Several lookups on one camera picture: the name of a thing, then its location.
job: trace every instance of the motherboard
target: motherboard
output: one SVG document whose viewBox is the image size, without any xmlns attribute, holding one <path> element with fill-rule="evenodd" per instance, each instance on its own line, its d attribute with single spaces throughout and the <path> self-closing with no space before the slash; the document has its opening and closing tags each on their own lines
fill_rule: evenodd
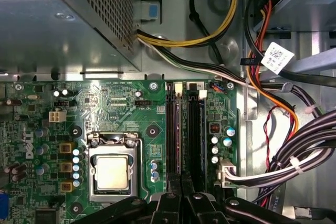
<svg viewBox="0 0 336 224">
<path fill-rule="evenodd" d="M 70 224 L 167 175 L 196 191 L 237 163 L 236 91 L 222 81 L 0 84 L 0 223 Z"/>
</svg>

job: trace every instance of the white wire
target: white wire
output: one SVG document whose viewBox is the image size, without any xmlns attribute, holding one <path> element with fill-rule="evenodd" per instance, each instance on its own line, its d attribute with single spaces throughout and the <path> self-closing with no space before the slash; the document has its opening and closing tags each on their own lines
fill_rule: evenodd
<svg viewBox="0 0 336 224">
<path fill-rule="evenodd" d="M 239 81 L 236 80 L 234 78 L 232 78 L 231 76 L 228 76 L 227 74 L 215 71 L 215 70 L 209 70 L 209 69 L 203 69 L 203 68 L 193 68 L 193 67 L 189 67 L 189 66 L 185 66 L 185 65 L 181 65 L 179 63 L 173 62 L 171 61 L 167 56 L 165 56 L 163 53 L 161 53 L 159 50 L 157 50 L 153 45 L 148 44 L 147 42 L 143 41 L 142 39 L 138 38 L 139 42 L 141 42 L 142 44 L 144 44 L 145 46 L 147 46 L 148 48 L 154 50 L 158 55 L 160 55 L 164 60 L 166 60 L 167 62 L 169 62 L 170 64 L 172 64 L 173 66 L 177 67 L 177 68 L 182 68 L 182 69 L 186 69 L 186 70 L 193 70 L 193 71 L 201 71 L 201 72 L 206 72 L 206 73 L 211 73 L 215 76 L 221 76 L 229 81 L 235 82 L 237 84 L 243 85 L 243 86 L 248 86 L 249 88 L 252 89 L 256 89 L 254 86 L 252 86 L 251 84 L 247 84 L 246 82 L 243 81 Z M 278 91 L 277 89 L 266 89 L 269 91 Z"/>
<path fill-rule="evenodd" d="M 301 160 L 300 163 L 299 163 L 299 166 L 311 161 L 313 158 L 317 157 L 318 155 L 321 154 L 323 150 L 316 150 L 314 151 L 311 155 L 309 155 L 307 158 L 305 158 L 304 160 Z M 247 176 L 247 177 L 238 177 L 234 174 L 232 174 L 230 172 L 229 169 L 225 169 L 225 173 L 227 174 L 227 177 L 230 179 L 230 180 L 235 180 L 235 181 L 246 181 L 246 180 L 250 180 L 250 179 L 256 179 L 256 178 L 267 178 L 268 176 L 272 176 L 272 175 L 278 175 L 278 174 L 281 174 L 281 173 L 285 173 L 285 172 L 288 172 L 292 169 L 296 169 L 295 166 L 289 166 L 287 168 L 284 168 L 284 169 L 281 169 L 281 170 L 277 170 L 275 172 L 271 172 L 271 173 L 264 173 L 264 174 L 259 174 L 259 175 L 254 175 L 254 176 Z"/>
</svg>

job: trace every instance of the screw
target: screw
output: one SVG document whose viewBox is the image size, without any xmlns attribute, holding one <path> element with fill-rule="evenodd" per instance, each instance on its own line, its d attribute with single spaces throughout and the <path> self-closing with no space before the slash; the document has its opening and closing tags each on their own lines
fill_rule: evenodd
<svg viewBox="0 0 336 224">
<path fill-rule="evenodd" d="M 234 89 L 235 88 L 235 85 L 232 83 L 232 82 L 229 82 L 226 87 L 230 90 Z"/>
<path fill-rule="evenodd" d="M 140 205 L 141 204 L 141 200 L 136 199 L 132 202 L 132 205 Z"/>
<path fill-rule="evenodd" d="M 58 18 L 58 19 L 69 20 L 69 21 L 75 19 L 75 17 L 73 17 L 72 15 L 70 15 L 70 14 L 64 14 L 64 13 L 57 13 L 55 15 L 55 17 Z"/>
<path fill-rule="evenodd" d="M 176 196 L 174 195 L 174 194 L 167 194 L 167 198 L 168 199 L 173 199 L 173 198 L 175 198 Z"/>
<path fill-rule="evenodd" d="M 201 194 L 195 194 L 195 195 L 194 195 L 194 198 L 195 198 L 195 199 L 202 199 L 203 196 L 202 196 Z"/>
<path fill-rule="evenodd" d="M 151 83 L 149 84 L 149 88 L 150 88 L 151 90 L 157 90 L 158 87 L 159 87 L 159 85 L 158 85 L 156 82 L 151 82 Z"/>
<path fill-rule="evenodd" d="M 23 89 L 23 86 L 21 84 L 16 84 L 15 85 L 15 90 L 19 91 L 19 90 L 22 90 Z"/>
<path fill-rule="evenodd" d="M 127 140 L 126 141 L 126 145 L 128 145 L 131 148 L 133 148 L 133 147 L 135 147 L 135 141 L 134 140 Z"/>
<path fill-rule="evenodd" d="M 92 140 L 91 141 L 91 146 L 92 147 L 97 147 L 98 146 L 98 141 L 97 140 Z"/>
<path fill-rule="evenodd" d="M 238 206 L 239 205 L 239 201 L 235 200 L 235 199 L 230 200 L 229 203 L 230 203 L 230 205 L 233 205 L 233 206 Z"/>
</svg>

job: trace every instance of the blue port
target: blue port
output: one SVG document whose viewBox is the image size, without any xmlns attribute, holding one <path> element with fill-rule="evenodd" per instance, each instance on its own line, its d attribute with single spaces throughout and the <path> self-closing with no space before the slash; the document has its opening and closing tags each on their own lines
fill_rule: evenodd
<svg viewBox="0 0 336 224">
<path fill-rule="evenodd" d="M 9 214 L 9 196 L 0 194 L 0 220 L 7 219 Z"/>
</svg>

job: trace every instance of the cable tie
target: cable tie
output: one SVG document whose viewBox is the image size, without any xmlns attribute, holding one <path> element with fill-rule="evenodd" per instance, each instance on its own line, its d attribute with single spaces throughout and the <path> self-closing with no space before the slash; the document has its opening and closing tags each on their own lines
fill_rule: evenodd
<svg viewBox="0 0 336 224">
<path fill-rule="evenodd" d="M 295 170 L 296 170 L 299 174 L 304 173 L 304 171 L 300 168 L 300 161 L 299 161 L 296 157 L 291 156 L 291 157 L 290 157 L 290 163 L 292 164 L 292 166 L 294 166 Z"/>
<path fill-rule="evenodd" d="M 313 104 L 312 106 L 308 106 L 305 108 L 305 114 L 309 115 L 313 113 L 314 109 L 317 108 L 318 106 L 316 104 Z"/>
<path fill-rule="evenodd" d="M 280 163 L 275 156 L 272 157 L 272 161 L 276 163 L 276 165 L 279 166 L 281 169 L 284 169 L 284 165 Z"/>
</svg>

